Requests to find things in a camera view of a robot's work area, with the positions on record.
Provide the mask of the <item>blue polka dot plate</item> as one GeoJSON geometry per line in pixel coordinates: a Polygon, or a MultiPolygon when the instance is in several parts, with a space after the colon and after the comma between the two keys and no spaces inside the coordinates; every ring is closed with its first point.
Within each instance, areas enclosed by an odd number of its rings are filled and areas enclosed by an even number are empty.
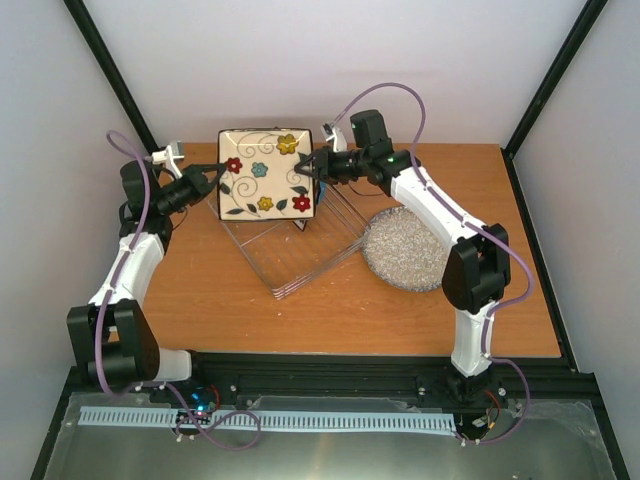
{"type": "Polygon", "coordinates": [[[327,188],[327,184],[324,182],[320,182],[318,184],[318,193],[317,193],[317,197],[316,197],[316,204],[320,205],[325,197],[326,194],[326,188],[327,188]]]}

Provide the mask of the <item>white square floral plate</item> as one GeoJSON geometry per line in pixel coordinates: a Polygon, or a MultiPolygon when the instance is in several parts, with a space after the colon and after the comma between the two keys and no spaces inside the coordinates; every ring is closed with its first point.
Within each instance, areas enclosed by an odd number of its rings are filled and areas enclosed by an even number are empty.
{"type": "Polygon", "coordinates": [[[293,221],[294,225],[301,231],[303,232],[308,224],[308,220],[307,219],[296,219],[293,221]]]}

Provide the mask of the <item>chrome wire dish rack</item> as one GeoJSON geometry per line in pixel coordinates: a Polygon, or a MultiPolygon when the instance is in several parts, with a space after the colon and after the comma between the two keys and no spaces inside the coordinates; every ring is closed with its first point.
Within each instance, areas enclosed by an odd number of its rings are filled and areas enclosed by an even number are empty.
{"type": "Polygon", "coordinates": [[[369,222],[335,187],[325,190],[316,216],[303,229],[285,220],[221,226],[277,300],[355,253],[369,231],[369,222]]]}

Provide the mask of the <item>grey speckled round plate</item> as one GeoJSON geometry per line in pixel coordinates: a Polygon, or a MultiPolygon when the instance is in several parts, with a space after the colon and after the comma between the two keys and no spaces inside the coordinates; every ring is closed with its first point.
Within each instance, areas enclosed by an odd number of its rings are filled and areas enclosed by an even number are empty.
{"type": "Polygon", "coordinates": [[[406,207],[377,213],[362,245],[370,270],[385,283],[410,292],[441,287],[447,251],[406,207]]]}

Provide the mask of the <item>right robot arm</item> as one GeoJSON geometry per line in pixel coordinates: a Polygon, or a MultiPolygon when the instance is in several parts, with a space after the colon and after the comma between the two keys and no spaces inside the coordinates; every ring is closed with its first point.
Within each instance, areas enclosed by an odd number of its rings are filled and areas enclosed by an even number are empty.
{"type": "Polygon", "coordinates": [[[301,153],[294,171],[327,184],[365,178],[411,211],[448,252],[442,289],[455,311],[451,366],[443,388],[469,403],[491,381],[491,322],[510,283],[508,235],[499,224],[475,224],[407,150],[380,153],[372,147],[335,152],[325,146],[301,153]]]}

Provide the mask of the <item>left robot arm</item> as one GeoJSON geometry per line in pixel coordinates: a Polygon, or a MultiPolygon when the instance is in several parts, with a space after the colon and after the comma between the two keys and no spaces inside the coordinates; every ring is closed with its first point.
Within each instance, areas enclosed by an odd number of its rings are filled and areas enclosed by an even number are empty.
{"type": "Polygon", "coordinates": [[[208,378],[193,368],[191,353],[160,347],[142,305],[168,251],[172,215],[206,199],[225,171],[222,164],[190,165],[160,185],[148,161],[121,168],[126,201],[119,208],[118,254],[98,292],[71,308],[66,319],[83,382],[115,388],[173,381],[174,392],[186,402],[206,395],[208,378]]]}

